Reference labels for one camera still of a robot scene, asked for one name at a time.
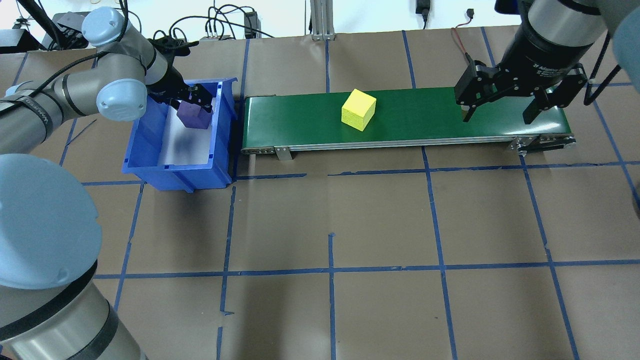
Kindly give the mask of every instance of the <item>blue tape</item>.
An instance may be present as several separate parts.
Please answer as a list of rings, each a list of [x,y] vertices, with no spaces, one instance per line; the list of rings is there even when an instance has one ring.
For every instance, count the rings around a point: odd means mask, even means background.
[[[15,78],[13,79],[13,83],[11,84],[11,86],[15,86],[18,83],[18,79],[20,78],[20,73],[22,73],[22,69],[24,68],[24,63],[27,62],[27,56],[29,56],[29,53],[24,53],[24,57],[22,58],[22,63],[20,63],[18,72],[15,73]]]
[[[423,168],[408,168],[401,170],[363,170],[363,171],[345,171],[339,174],[329,174],[328,176],[353,176],[353,175],[383,175],[383,174],[415,174],[423,173]]]
[[[607,265],[640,265],[640,259],[619,260],[578,260],[554,261],[554,266],[607,266]],[[445,265],[447,270],[479,270],[505,268],[543,268],[549,266],[544,263],[496,263],[496,264],[458,264]],[[289,270],[240,270],[240,271],[212,271],[212,272],[163,272],[146,274],[125,274],[126,279],[166,279],[172,277],[223,277],[223,276],[270,276],[270,275],[299,275],[299,274],[328,274],[330,272],[402,272],[402,271],[436,271],[440,265],[412,265],[412,266],[352,266],[342,268],[301,268]],[[120,274],[98,274],[95,279],[119,279]]]
[[[136,230],[136,224],[138,223],[138,212],[140,211],[140,202],[142,201],[142,192],[145,189],[145,183],[140,184],[140,192],[138,193],[138,200],[136,201],[136,209],[133,211],[133,219],[131,220],[131,229],[129,230],[129,241],[127,241],[127,250],[124,253],[124,260],[122,261],[122,269],[120,271],[120,281],[118,281],[118,291],[116,292],[116,300],[114,301],[113,308],[118,311],[120,306],[120,296],[122,295],[122,287],[124,286],[125,275],[127,274],[127,266],[129,265],[129,255],[131,254],[131,239]]]
[[[402,30],[402,39],[404,40],[404,51],[406,52],[406,61],[409,64],[409,75],[411,75],[411,88],[415,89],[415,76],[413,75],[413,62],[411,61],[411,51],[409,51],[409,42],[406,39],[405,30]]]
[[[333,283],[333,238],[335,233],[329,234],[329,323],[331,332],[331,360],[335,360],[335,285]]]
[[[111,185],[141,185],[142,180],[123,180],[123,181],[89,181],[82,183],[84,186],[111,186]]]
[[[400,272],[400,271],[433,271],[439,270],[440,265],[412,265],[412,266],[354,266],[334,268],[333,272]]]
[[[331,86],[329,81],[329,40],[324,41],[324,77],[326,83],[326,91],[331,92]]]
[[[69,150],[69,143],[71,142],[71,137],[74,135],[74,130],[76,129],[77,118],[71,123],[71,129],[69,129],[69,135],[67,136],[67,142],[65,143],[65,148],[62,150],[62,156],[60,156],[59,166],[65,163],[65,159],[67,158],[67,151]]]
[[[575,339],[573,338],[573,330],[571,328],[569,316],[567,315],[566,308],[564,306],[564,298],[562,295],[562,290],[560,289],[560,282],[558,281],[558,278],[557,278],[556,268],[554,266],[554,260],[553,260],[553,257],[551,256],[551,250],[549,250],[548,248],[547,234],[545,232],[545,227],[542,224],[542,216],[540,215],[538,201],[536,200],[536,194],[534,193],[534,190],[533,190],[533,185],[531,183],[531,177],[529,176],[527,164],[522,156],[520,157],[520,162],[522,164],[522,171],[524,172],[525,180],[527,181],[527,187],[529,189],[531,204],[533,205],[533,210],[536,214],[536,221],[538,222],[538,229],[540,230],[542,244],[545,248],[545,253],[547,254],[547,261],[548,261],[549,269],[551,270],[551,278],[553,279],[553,282],[554,282],[554,288],[556,289],[556,295],[558,298],[558,303],[560,305],[560,312],[562,313],[564,327],[566,329],[567,336],[569,337],[569,345],[571,345],[571,351],[573,353],[574,360],[579,360],[580,355],[578,355],[578,348],[576,347]]]
[[[440,171],[460,171],[460,170],[472,170],[472,171],[482,171],[482,170],[515,170],[521,169],[520,165],[496,165],[496,166],[486,166],[486,167],[440,167],[440,168],[432,168],[430,172],[440,172]]]
[[[222,326],[218,327],[218,340],[216,342],[216,360],[222,356]]]
[[[254,176],[238,176],[236,180],[260,180],[260,179],[291,179],[294,177],[305,177],[306,173],[302,174],[277,174],[277,175],[254,175]]]
[[[223,268],[224,273],[228,273],[229,271],[229,259],[231,257],[231,237],[233,235],[234,228],[234,212],[236,206],[236,187],[234,186],[231,190],[231,200],[229,204],[229,221],[227,224],[227,246],[225,247],[225,265]],[[222,277],[222,290],[220,291],[220,312],[228,313],[225,310],[225,306],[227,305],[227,281],[228,275],[224,275]]]
[[[219,277],[224,276],[222,271],[210,272],[161,272],[155,274],[125,274],[126,279],[171,279],[174,277]]]
[[[442,253],[442,242],[440,241],[440,227],[438,226],[438,215],[436,213],[436,203],[433,196],[433,186],[431,182],[431,171],[429,169],[429,160],[427,153],[422,147],[422,160],[424,161],[424,170],[427,175],[427,189],[429,192],[429,204],[431,205],[431,219],[433,221],[433,230],[436,236],[436,248],[438,250],[438,266],[440,267],[440,280],[442,282],[442,296],[444,298],[444,310],[447,315],[447,328],[449,330],[449,343],[451,344],[451,356],[453,360],[458,360],[458,351],[456,349],[456,338],[453,332],[453,320],[451,318],[451,305],[449,303],[449,287],[447,286],[447,268],[444,263],[444,255]]]
[[[619,161],[613,161],[610,163],[576,163],[576,164],[541,164],[541,165],[527,165],[527,168],[570,168],[570,167],[613,167],[620,166]]]
[[[446,265],[447,270],[477,270],[477,269],[513,269],[513,268],[543,268],[549,263],[498,263],[498,264],[466,264]]]
[[[78,135],[75,135],[73,137],[73,139],[68,140],[66,146],[68,147],[72,142],[74,142],[75,139],[78,138],[78,136],[82,135],[82,133],[84,133],[91,125],[93,125],[96,121],[98,121],[98,119],[94,119],[93,121],[91,121],[87,126],[84,127],[84,129],[80,130],[80,132],[78,133]]]
[[[495,67],[495,60],[493,59],[493,51],[491,50],[491,45],[489,44],[489,38],[486,36],[486,30],[484,30],[484,26],[480,28],[482,31],[482,37],[484,38],[484,44],[486,45],[486,51],[489,53],[489,60],[491,60],[491,66]]]
[[[600,85],[602,85],[602,84],[592,84],[593,87],[598,87]],[[611,87],[611,86],[613,86],[613,87],[616,87],[616,86],[634,86],[634,84],[633,83],[610,83],[610,84],[607,85],[607,87]]]
[[[119,279],[120,274],[96,274],[93,276],[94,279],[103,280],[103,279]]]
[[[240,114],[238,114],[238,120],[242,124],[244,123],[244,88],[246,86],[246,66],[249,62],[249,44],[251,39],[246,39],[244,43],[244,60],[242,64],[242,83],[240,84]],[[237,179],[238,174],[238,159],[240,157],[240,148],[242,147],[242,141],[238,141],[238,149],[234,151],[234,166],[233,174],[231,175],[232,182]]]
[[[640,259],[556,261],[554,266],[636,265]]]
[[[127,250],[124,253],[124,260],[122,261],[122,270],[120,271],[120,280],[118,281],[118,290],[116,291],[116,300],[113,303],[113,309],[118,311],[120,306],[120,297],[122,296],[122,287],[124,286],[125,274],[127,273],[127,265],[129,263],[129,254],[131,253],[131,242],[127,243]]]
[[[140,192],[138,192],[138,199],[136,200],[136,209],[133,211],[133,220],[131,221],[131,229],[129,230],[129,242],[133,239],[133,234],[136,232],[136,224],[138,223],[138,213],[140,212],[140,204],[142,203],[142,193],[145,190],[145,183],[140,184]]]
[[[636,204],[640,208],[640,195],[636,190],[634,180],[631,178],[631,175],[629,174],[629,170],[627,169],[625,160],[622,158],[622,154],[620,153],[620,150],[618,149],[618,145],[616,144],[616,141],[613,138],[613,134],[611,134],[611,130],[609,130],[609,126],[607,125],[607,121],[604,119],[604,115],[602,114],[602,110],[600,109],[600,106],[598,105],[597,100],[593,101],[593,107],[596,109],[596,112],[598,113],[598,117],[600,117],[602,127],[604,127],[604,131],[607,133],[607,137],[609,137],[609,141],[611,142],[613,151],[616,153],[616,156],[618,157],[618,161],[620,161],[621,163],[622,171],[625,173],[625,177],[627,178],[627,182],[629,183],[629,187],[631,188],[631,193],[633,194],[634,199],[636,200]]]

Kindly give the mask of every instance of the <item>red wire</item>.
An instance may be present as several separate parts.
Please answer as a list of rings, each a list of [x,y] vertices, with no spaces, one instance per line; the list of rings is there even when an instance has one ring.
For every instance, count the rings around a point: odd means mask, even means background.
[[[460,35],[458,34],[458,28],[460,26],[469,25],[469,23],[471,23],[471,20],[473,20],[473,19],[469,19],[469,21],[464,22],[462,24],[458,24],[458,25],[456,25],[455,28],[451,28],[451,31],[453,31],[453,33],[456,35],[456,38],[458,38],[458,42],[460,43],[460,49],[462,50],[463,54],[467,53],[467,49],[465,49],[464,44],[462,44],[462,39],[460,39]]]

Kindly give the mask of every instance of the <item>gray robot arm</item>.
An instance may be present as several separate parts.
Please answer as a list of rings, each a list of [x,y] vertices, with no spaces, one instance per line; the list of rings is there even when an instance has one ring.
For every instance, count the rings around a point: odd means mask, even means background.
[[[177,100],[184,100],[211,110],[212,95],[202,86],[187,86],[170,61],[134,27],[128,25],[116,41],[123,22],[110,7],[87,15],[83,35],[102,55],[94,69],[61,76],[35,95],[43,81],[9,89],[8,96],[0,99],[0,154],[27,153],[76,117],[100,113],[116,121],[138,119],[146,111],[147,94],[174,107]]]

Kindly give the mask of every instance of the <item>white wall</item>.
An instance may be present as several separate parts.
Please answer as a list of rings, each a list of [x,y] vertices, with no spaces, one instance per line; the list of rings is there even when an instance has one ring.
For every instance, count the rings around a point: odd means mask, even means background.
[[[49,16],[60,12],[91,11],[100,6],[118,6],[115,0],[41,0]],[[310,17],[309,0],[217,0],[216,5],[233,3],[253,6],[262,21],[262,30],[275,37],[300,36],[307,33]],[[520,23],[516,15],[495,13],[495,0],[432,0],[428,28],[450,28],[465,22],[467,8],[474,8],[476,17],[470,26],[514,25]],[[129,0],[129,8],[142,19],[143,34],[151,37],[155,30],[167,31],[173,21],[188,15],[206,15],[212,0]],[[334,0],[334,26],[337,33],[359,33],[422,29],[422,17],[415,13],[415,0]],[[0,0],[0,28],[11,28],[18,17],[15,0]],[[231,22],[244,24],[241,13],[228,15]],[[132,23],[137,20],[132,16]],[[190,19],[179,24],[189,38],[197,40],[204,33],[205,19]],[[42,39],[44,31],[31,21],[32,34]],[[243,30],[236,28],[236,35],[243,37]]]

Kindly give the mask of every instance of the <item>blue storage bin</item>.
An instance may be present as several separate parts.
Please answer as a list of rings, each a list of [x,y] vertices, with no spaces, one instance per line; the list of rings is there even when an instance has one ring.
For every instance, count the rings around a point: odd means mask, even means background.
[[[231,122],[237,120],[230,79],[189,80],[214,96],[211,125],[188,129],[175,109],[147,98],[147,112],[135,120],[122,172],[135,174],[158,190],[225,188],[228,174]]]

